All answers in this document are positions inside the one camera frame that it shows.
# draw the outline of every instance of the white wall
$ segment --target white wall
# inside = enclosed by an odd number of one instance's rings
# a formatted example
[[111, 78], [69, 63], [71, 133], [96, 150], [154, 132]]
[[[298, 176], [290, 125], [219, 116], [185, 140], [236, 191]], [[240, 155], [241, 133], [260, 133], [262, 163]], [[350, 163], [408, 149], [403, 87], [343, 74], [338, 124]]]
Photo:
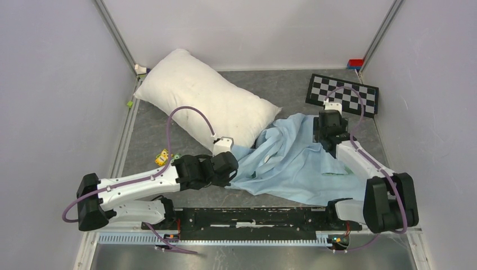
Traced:
[[413, 176], [435, 269], [475, 269], [477, 2], [405, 1], [364, 71], [389, 163]]
[[134, 76], [92, 1], [2, 1], [0, 37], [0, 269], [72, 269], [61, 213], [108, 176]]
[[393, 0], [104, 0], [136, 63], [185, 48], [218, 70], [342, 68]]

